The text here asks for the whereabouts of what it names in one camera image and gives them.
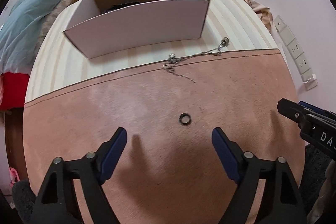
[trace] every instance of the box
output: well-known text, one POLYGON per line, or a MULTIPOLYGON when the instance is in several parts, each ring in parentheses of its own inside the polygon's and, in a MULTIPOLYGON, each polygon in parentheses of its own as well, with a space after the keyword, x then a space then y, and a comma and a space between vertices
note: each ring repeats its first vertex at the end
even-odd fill
POLYGON ((80 0, 64 34, 87 58, 200 38, 210 0, 80 0), (114 5, 140 2, 104 13, 114 5))

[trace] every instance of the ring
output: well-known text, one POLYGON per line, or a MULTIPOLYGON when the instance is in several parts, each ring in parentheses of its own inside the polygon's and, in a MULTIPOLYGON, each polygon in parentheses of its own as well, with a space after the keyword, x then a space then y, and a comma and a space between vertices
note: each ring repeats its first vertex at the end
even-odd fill
POLYGON ((180 123, 182 123, 184 126, 188 126, 191 124, 191 116, 188 113, 182 113, 178 119, 180 121, 180 123), (188 117, 189 120, 187 122, 182 122, 182 119, 184 117, 188 117))

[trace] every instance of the red cloth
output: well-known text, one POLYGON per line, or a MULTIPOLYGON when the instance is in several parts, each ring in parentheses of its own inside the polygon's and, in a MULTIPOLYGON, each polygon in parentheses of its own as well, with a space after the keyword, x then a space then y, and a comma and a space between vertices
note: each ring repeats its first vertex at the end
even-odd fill
POLYGON ((25 104, 29 75, 6 72, 2 76, 3 97, 0 110, 23 107, 25 104))

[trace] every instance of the chain necklace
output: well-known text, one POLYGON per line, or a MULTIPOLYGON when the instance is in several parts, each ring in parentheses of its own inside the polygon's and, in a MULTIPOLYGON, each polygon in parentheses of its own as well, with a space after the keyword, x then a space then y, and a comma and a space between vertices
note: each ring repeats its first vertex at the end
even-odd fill
POLYGON ((211 55, 222 55, 222 51, 221 49, 223 47, 226 47, 229 44, 229 39, 227 37, 224 37, 221 41, 221 43, 218 45, 218 47, 213 48, 212 50, 206 51, 206 52, 200 52, 191 56, 186 56, 186 57, 179 57, 177 58, 175 56, 175 54, 169 54, 169 57, 167 59, 167 62, 163 65, 163 69, 166 70, 167 72, 171 73, 172 75, 176 75, 176 76, 180 76, 183 78, 186 78, 188 80, 190 80, 191 82, 193 82, 194 84, 196 83, 193 79, 189 78, 188 76, 185 75, 181 75, 175 72, 175 67, 181 63, 184 60, 193 58, 195 56, 199 56, 199 55, 204 55, 204 54, 211 54, 211 55))

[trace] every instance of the pink slipper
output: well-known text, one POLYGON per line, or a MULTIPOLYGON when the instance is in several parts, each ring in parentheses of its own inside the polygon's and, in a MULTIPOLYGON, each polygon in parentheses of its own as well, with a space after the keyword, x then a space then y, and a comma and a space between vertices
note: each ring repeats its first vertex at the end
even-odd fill
POLYGON ((10 175, 10 186, 13 187, 15 182, 20 181, 19 174, 13 167, 10 167, 9 175, 10 175))

